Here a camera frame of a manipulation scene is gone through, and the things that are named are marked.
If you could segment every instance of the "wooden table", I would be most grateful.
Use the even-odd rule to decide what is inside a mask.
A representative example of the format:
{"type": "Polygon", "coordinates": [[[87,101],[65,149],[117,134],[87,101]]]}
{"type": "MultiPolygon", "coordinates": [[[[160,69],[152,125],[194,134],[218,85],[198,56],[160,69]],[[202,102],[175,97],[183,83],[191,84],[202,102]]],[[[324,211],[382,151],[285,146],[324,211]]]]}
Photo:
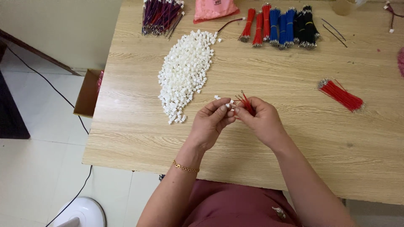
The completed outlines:
{"type": "MultiPolygon", "coordinates": [[[[188,120],[172,125],[157,98],[164,56],[183,34],[215,32],[262,2],[236,1],[240,15],[194,25],[195,4],[186,1],[185,17],[170,41],[141,35],[142,4],[122,3],[84,164],[165,173],[195,113],[214,95],[234,97],[243,89],[278,109],[287,132],[337,196],[404,204],[404,79],[397,68],[404,21],[396,18],[395,32],[389,34],[391,15],[383,3],[366,3],[342,17],[329,2],[271,1],[282,10],[313,6],[322,35],[315,50],[295,46],[280,51],[268,44],[252,48],[237,41],[245,21],[228,25],[219,35],[223,41],[211,46],[215,56],[206,85],[184,110],[188,120]],[[348,48],[323,28],[320,18],[345,36],[348,48]],[[362,98],[365,109],[351,113],[316,90],[327,77],[362,98]]],[[[396,8],[403,13],[401,5],[396,8]]],[[[200,179],[286,190],[274,154],[239,121],[222,132],[200,168],[200,179]]]]}

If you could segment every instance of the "white wall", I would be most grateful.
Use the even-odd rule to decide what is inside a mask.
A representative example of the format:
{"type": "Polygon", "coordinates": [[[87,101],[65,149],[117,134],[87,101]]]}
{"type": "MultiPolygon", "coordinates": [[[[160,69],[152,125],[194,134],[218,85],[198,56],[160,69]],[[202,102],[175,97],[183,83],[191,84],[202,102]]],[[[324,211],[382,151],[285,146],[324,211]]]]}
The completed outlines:
{"type": "Polygon", "coordinates": [[[121,0],[0,0],[0,29],[73,68],[103,69],[121,0]]]}

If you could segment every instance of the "pile of white connectors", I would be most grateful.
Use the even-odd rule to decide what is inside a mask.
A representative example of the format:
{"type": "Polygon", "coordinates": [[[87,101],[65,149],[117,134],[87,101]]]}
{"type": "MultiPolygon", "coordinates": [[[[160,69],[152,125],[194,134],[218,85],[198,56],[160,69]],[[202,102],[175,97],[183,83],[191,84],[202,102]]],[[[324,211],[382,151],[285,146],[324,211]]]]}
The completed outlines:
{"type": "Polygon", "coordinates": [[[161,91],[158,98],[162,102],[168,123],[182,123],[187,118],[183,108],[191,100],[194,92],[200,93],[205,84],[217,34],[192,31],[183,35],[170,53],[164,57],[164,64],[158,75],[161,91]]]}

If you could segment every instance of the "red wire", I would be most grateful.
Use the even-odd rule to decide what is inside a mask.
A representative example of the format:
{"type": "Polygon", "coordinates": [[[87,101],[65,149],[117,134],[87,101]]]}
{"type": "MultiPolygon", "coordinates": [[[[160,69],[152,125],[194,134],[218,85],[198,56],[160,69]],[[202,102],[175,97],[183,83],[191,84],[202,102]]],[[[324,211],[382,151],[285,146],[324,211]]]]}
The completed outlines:
{"type": "Polygon", "coordinates": [[[248,9],[246,26],[244,28],[243,33],[241,33],[240,37],[238,38],[239,41],[248,42],[248,40],[250,39],[251,24],[253,23],[254,16],[255,16],[255,9],[254,8],[248,9]]]}
{"type": "Polygon", "coordinates": [[[259,11],[257,14],[257,29],[255,30],[254,41],[252,42],[253,47],[262,46],[262,24],[263,15],[262,11],[259,11]]]}
{"type": "Polygon", "coordinates": [[[342,90],[331,80],[329,80],[327,84],[325,84],[319,90],[325,93],[326,95],[330,96],[331,98],[335,99],[337,102],[341,103],[351,112],[360,109],[363,105],[363,100],[361,98],[352,95],[346,90],[342,90]]]}
{"type": "Polygon", "coordinates": [[[271,5],[269,3],[265,3],[262,6],[262,12],[264,16],[264,41],[269,41],[269,36],[271,35],[271,30],[269,27],[269,11],[271,9],[271,5]]]}

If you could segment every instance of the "gold bracelet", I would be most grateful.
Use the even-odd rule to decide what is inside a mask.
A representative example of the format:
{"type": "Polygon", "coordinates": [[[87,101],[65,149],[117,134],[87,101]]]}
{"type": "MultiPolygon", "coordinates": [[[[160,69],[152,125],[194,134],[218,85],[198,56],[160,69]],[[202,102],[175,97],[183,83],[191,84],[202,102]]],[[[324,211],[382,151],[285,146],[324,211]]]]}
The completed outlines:
{"type": "Polygon", "coordinates": [[[190,169],[190,168],[181,166],[180,164],[177,164],[177,163],[175,162],[175,159],[174,159],[174,161],[173,161],[173,164],[174,164],[174,166],[177,167],[178,169],[182,169],[182,170],[185,170],[185,171],[188,171],[188,172],[199,172],[199,169],[190,169]]]}

